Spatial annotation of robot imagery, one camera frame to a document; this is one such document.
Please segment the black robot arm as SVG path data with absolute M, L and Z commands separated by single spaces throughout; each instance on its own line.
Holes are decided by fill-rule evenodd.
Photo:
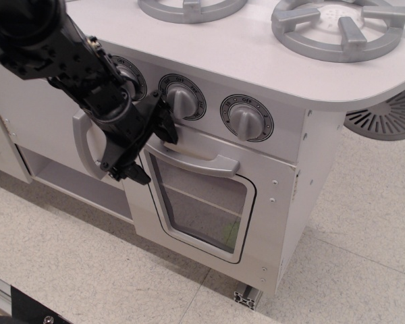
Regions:
M 0 64 L 23 80 L 44 78 L 103 131 L 101 171 L 145 185 L 136 158 L 152 135 L 176 144 L 169 105 L 159 92 L 133 104 L 137 85 L 98 40 L 85 36 L 63 1 L 0 1 Z

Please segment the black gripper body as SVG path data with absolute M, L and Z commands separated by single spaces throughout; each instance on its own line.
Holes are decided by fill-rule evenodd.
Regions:
M 127 97 L 107 114 L 89 113 L 89 118 L 103 131 L 107 140 L 101 169 L 109 174 L 112 167 L 136 163 L 140 151 L 150 137 L 156 135 L 155 118 L 161 111 L 171 114 L 165 95 L 156 90 L 137 104 Z

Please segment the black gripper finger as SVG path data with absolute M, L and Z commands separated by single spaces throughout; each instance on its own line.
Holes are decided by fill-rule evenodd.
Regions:
M 169 111 L 161 111 L 155 118 L 154 133 L 164 142 L 171 144 L 178 143 L 176 125 Z
M 128 165 L 112 167 L 109 170 L 109 175 L 117 181 L 129 178 L 141 185 L 147 185 L 151 182 L 149 175 L 135 162 Z

